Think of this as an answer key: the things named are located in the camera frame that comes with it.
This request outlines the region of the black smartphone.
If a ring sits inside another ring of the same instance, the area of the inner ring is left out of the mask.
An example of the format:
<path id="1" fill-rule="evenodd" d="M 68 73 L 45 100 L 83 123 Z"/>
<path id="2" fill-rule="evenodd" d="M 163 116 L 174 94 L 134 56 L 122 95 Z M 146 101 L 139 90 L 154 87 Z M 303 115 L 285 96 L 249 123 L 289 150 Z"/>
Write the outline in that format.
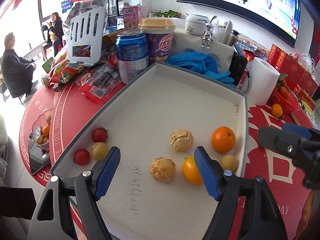
<path id="1" fill-rule="evenodd" d="M 28 136 L 28 153 L 31 175 L 35 175 L 45 167 L 50 166 L 49 152 L 36 146 L 31 134 Z"/>

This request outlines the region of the green potted plant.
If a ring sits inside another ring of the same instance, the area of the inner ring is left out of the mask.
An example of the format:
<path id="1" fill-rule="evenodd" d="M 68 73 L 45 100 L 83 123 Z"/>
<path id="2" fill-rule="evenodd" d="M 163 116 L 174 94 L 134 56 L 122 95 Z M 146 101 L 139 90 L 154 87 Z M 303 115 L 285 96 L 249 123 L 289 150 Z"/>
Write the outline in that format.
<path id="1" fill-rule="evenodd" d="M 181 13 L 174 10 L 159 10 L 157 12 L 150 12 L 149 17 L 181 18 Z"/>

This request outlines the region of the black device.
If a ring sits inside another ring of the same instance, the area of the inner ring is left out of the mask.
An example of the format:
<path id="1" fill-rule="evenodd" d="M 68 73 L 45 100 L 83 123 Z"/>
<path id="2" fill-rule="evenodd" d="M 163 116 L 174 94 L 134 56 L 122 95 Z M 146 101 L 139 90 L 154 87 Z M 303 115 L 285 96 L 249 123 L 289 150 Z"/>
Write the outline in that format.
<path id="1" fill-rule="evenodd" d="M 234 80 L 233 84 L 237 86 L 242 78 L 242 75 L 245 71 L 248 61 L 244 55 L 244 52 L 237 44 L 234 44 L 233 48 L 234 48 L 234 54 L 232 57 L 230 68 L 229 68 L 229 71 L 230 71 L 229 77 L 231 77 Z"/>

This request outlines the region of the small orange mandarin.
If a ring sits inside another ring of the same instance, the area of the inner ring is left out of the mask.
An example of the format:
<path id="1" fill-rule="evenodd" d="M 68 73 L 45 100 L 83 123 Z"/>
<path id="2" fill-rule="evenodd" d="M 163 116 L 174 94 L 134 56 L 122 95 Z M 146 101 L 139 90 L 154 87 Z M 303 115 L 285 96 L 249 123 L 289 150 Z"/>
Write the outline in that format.
<path id="1" fill-rule="evenodd" d="M 182 164 L 182 173 L 184 178 L 193 185 L 201 185 L 203 183 L 193 156 L 185 158 Z"/>

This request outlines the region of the blue drink can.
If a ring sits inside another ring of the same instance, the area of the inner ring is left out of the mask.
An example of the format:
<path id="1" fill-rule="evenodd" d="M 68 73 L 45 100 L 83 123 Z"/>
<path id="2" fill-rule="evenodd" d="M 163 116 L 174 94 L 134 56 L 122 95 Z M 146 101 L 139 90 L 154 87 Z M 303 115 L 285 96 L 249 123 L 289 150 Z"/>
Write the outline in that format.
<path id="1" fill-rule="evenodd" d="M 121 31 L 115 45 L 120 79 L 128 84 L 149 65 L 146 33 L 138 29 Z"/>

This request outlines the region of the red gift box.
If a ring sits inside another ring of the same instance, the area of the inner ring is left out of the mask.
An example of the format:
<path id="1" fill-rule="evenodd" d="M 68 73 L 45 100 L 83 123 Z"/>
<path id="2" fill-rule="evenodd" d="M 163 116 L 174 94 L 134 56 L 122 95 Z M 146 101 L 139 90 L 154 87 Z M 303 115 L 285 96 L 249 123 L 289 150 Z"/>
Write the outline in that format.
<path id="1" fill-rule="evenodd" d="M 308 73 L 293 57 L 272 44 L 268 54 L 267 62 L 272 65 L 280 74 L 287 74 L 286 84 L 294 89 L 299 85 L 305 92 L 312 97 L 318 85 Z"/>

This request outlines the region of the orange beside red basket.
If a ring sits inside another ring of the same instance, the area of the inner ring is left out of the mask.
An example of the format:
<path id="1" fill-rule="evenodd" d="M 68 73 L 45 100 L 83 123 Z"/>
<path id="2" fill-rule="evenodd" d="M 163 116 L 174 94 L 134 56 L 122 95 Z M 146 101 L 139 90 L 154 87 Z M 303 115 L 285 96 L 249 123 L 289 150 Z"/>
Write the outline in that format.
<path id="1" fill-rule="evenodd" d="M 271 113 L 275 118 L 280 118 L 283 115 L 283 109 L 280 104 L 275 103 L 272 105 Z"/>

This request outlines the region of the white ceramic pot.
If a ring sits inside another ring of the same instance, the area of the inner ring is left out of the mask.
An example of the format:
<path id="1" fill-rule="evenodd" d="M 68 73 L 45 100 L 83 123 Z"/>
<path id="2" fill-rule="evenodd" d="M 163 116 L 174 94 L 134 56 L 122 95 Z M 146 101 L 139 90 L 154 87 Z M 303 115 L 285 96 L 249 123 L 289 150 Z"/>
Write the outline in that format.
<path id="1" fill-rule="evenodd" d="M 189 34 L 202 36 L 206 30 L 206 23 L 209 18 L 206 16 L 187 14 L 185 19 L 185 31 Z"/>

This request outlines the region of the purple milk tea cup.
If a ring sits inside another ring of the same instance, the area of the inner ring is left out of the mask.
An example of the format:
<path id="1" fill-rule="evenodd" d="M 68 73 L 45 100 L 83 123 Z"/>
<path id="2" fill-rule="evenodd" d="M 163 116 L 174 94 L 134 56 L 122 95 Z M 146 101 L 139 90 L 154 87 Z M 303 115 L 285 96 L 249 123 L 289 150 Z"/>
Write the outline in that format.
<path id="1" fill-rule="evenodd" d="M 165 62 L 171 50 L 174 21 L 164 17 L 148 17 L 141 19 L 137 28 L 146 33 L 149 64 Z"/>

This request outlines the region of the white paper towel roll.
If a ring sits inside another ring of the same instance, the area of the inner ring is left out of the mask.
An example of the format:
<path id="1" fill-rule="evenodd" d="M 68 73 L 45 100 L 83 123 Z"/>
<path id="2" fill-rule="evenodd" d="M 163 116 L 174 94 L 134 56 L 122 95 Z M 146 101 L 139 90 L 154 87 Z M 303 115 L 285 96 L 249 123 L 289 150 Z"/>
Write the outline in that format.
<path id="1" fill-rule="evenodd" d="M 249 64 L 247 99 L 255 105 L 265 105 L 269 100 L 280 73 L 269 63 L 255 57 Z"/>

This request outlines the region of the silver rabbit figurine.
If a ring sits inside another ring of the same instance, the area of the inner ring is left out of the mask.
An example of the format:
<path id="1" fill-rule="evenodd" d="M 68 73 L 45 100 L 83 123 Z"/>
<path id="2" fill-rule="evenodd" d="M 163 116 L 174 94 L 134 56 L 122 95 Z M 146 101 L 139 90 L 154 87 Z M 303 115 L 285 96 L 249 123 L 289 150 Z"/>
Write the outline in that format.
<path id="1" fill-rule="evenodd" d="M 212 19 L 210 21 L 205 20 L 204 18 L 198 18 L 198 21 L 202 21 L 205 23 L 206 29 L 203 33 L 203 35 L 201 36 L 202 38 L 202 45 L 201 47 L 204 48 L 206 47 L 207 50 L 210 50 L 210 43 L 213 41 L 213 34 L 212 34 L 212 28 L 213 28 L 213 24 L 212 21 L 214 19 L 216 19 L 217 16 L 213 16 Z"/>

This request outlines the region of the beige dried fruit ball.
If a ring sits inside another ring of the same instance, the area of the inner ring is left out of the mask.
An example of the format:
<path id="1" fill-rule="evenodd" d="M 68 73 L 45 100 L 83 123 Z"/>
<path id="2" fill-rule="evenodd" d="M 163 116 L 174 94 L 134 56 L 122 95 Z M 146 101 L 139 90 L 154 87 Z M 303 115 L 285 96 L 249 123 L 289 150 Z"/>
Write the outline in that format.
<path id="1" fill-rule="evenodd" d="M 172 181 L 176 171 L 176 165 L 171 159 L 159 157 L 153 159 L 149 171 L 155 180 L 167 183 Z"/>
<path id="2" fill-rule="evenodd" d="M 191 131 L 186 129 L 179 129 L 178 131 L 170 133 L 171 146 L 175 152 L 185 152 L 191 148 L 194 142 L 194 137 Z"/>

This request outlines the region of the seated man in black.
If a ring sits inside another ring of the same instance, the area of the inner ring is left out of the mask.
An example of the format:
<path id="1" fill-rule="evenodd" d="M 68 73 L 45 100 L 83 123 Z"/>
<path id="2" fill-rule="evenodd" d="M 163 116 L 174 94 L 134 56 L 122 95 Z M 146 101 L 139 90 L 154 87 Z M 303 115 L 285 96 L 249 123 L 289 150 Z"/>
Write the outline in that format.
<path id="1" fill-rule="evenodd" d="M 20 57 L 14 50 L 15 36 L 9 33 L 4 39 L 5 51 L 1 57 L 1 71 L 4 83 L 12 98 L 25 95 L 26 98 L 35 92 L 33 73 L 35 70 L 34 60 Z"/>

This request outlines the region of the yellow-green round fruit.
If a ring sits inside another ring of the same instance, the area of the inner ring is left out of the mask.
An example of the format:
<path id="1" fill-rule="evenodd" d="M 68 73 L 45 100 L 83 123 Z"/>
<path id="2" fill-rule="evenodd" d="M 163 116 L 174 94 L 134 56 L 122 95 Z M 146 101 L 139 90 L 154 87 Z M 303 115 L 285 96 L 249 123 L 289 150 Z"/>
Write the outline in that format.
<path id="1" fill-rule="evenodd" d="M 110 148 L 103 142 L 96 142 L 92 146 L 92 158 L 95 161 L 103 160 L 108 154 Z"/>
<path id="2" fill-rule="evenodd" d="M 238 159 L 233 155 L 225 155 L 220 160 L 220 165 L 223 170 L 230 170 L 232 172 L 235 172 L 238 168 L 239 161 Z"/>

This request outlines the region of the pink drink carton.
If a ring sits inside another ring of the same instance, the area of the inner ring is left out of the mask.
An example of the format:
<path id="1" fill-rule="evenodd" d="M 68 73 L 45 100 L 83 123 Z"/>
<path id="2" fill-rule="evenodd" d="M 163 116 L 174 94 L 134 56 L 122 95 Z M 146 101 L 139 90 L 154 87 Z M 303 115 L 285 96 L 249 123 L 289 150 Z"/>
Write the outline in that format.
<path id="1" fill-rule="evenodd" d="M 141 5 L 124 7 L 122 9 L 125 30 L 137 29 L 140 20 L 146 18 L 146 7 Z"/>

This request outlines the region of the red fruit basket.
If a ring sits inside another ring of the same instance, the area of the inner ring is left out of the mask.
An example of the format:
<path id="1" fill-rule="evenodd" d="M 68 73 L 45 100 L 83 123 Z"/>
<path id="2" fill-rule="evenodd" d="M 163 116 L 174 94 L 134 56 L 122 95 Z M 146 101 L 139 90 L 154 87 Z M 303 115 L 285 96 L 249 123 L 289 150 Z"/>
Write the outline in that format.
<path id="1" fill-rule="evenodd" d="M 277 83 L 269 98 L 271 106 L 279 105 L 282 109 L 282 115 L 290 114 L 300 110 L 299 101 L 294 91 L 289 88 L 286 83 L 287 74 L 281 73 L 278 77 Z"/>

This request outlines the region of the glass bowl of fruits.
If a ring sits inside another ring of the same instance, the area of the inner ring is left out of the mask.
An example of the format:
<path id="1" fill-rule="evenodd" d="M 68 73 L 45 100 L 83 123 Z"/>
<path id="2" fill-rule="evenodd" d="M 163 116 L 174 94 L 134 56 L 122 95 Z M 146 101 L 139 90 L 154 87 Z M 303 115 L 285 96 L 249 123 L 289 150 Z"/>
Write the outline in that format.
<path id="1" fill-rule="evenodd" d="M 49 151 L 50 122 L 53 112 L 53 109 L 48 109 L 42 113 L 34 122 L 31 129 L 33 142 L 45 152 Z"/>

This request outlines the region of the white shallow box tray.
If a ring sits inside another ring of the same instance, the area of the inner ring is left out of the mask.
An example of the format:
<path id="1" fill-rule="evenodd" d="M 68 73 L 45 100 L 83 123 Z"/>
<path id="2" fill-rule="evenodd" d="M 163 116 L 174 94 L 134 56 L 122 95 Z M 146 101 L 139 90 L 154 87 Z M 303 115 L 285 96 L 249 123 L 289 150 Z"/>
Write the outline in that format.
<path id="1" fill-rule="evenodd" d="M 78 176 L 73 152 L 91 149 L 91 133 L 103 126 L 107 145 L 120 149 L 121 158 L 107 194 L 98 202 L 110 234 L 119 239 L 202 239 L 217 202 L 204 185 L 189 183 L 182 174 L 186 157 L 202 146 L 212 159 L 221 156 L 211 143 L 212 133 L 226 126 L 236 135 L 231 154 L 242 176 L 246 162 L 248 114 L 244 94 L 204 76 L 165 64 L 154 64 L 125 86 L 65 148 L 52 166 L 54 175 Z M 194 142 L 177 153 L 170 133 L 186 129 Z M 172 181 L 162 183 L 150 174 L 155 158 L 176 165 Z"/>

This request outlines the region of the blue cloth gloves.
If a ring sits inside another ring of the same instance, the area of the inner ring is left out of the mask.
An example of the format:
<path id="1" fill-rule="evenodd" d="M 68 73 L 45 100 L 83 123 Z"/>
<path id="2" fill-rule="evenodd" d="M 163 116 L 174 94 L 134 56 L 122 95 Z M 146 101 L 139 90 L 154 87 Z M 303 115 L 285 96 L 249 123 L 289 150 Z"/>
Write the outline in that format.
<path id="1" fill-rule="evenodd" d="M 189 71 L 204 75 L 225 85 L 236 88 L 234 79 L 230 77 L 231 72 L 219 74 L 216 60 L 205 53 L 187 52 L 168 57 L 167 64 L 187 69 Z"/>

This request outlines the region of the large orange mandarin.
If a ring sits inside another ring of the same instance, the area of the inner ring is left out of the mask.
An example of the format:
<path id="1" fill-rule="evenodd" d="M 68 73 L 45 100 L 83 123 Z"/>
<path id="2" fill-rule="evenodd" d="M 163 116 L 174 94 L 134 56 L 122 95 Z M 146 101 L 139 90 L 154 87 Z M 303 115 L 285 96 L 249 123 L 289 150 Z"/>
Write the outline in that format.
<path id="1" fill-rule="evenodd" d="M 220 126 L 212 133 L 211 141 L 216 152 L 225 154 L 235 147 L 236 137 L 232 129 Z"/>

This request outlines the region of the red snack packet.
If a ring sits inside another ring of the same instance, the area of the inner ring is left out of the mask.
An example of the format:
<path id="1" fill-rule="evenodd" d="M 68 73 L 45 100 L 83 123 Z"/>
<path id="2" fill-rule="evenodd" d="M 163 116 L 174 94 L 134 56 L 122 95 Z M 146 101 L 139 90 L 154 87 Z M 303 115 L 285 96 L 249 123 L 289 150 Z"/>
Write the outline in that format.
<path id="1" fill-rule="evenodd" d="M 84 68 L 83 63 L 72 63 L 67 56 L 67 51 L 63 51 L 63 53 L 58 53 L 52 61 L 49 82 L 66 84 Z"/>

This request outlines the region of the red cherry tomato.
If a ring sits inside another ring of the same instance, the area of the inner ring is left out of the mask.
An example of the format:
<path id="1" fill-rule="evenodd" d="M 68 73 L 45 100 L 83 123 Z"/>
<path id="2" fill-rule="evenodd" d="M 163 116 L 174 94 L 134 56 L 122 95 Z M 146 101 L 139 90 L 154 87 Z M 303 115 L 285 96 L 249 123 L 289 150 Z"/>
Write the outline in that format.
<path id="1" fill-rule="evenodd" d="M 74 163 L 76 163 L 77 165 L 80 166 L 84 166 L 87 165 L 90 161 L 90 153 L 88 152 L 88 150 L 80 148 L 78 150 L 76 150 L 73 154 L 73 161 Z"/>
<path id="2" fill-rule="evenodd" d="M 93 142 L 106 142 L 108 138 L 108 130 L 103 127 L 97 127 L 91 134 Z"/>

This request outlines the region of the clear candy packet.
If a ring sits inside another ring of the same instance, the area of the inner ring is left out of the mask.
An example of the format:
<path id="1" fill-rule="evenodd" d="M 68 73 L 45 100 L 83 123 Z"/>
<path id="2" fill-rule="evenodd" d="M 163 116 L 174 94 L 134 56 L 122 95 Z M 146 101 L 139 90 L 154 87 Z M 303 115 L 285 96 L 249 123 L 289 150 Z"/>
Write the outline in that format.
<path id="1" fill-rule="evenodd" d="M 121 83 L 117 55 L 113 54 L 104 64 L 81 74 L 75 83 L 82 94 L 102 105 Z"/>

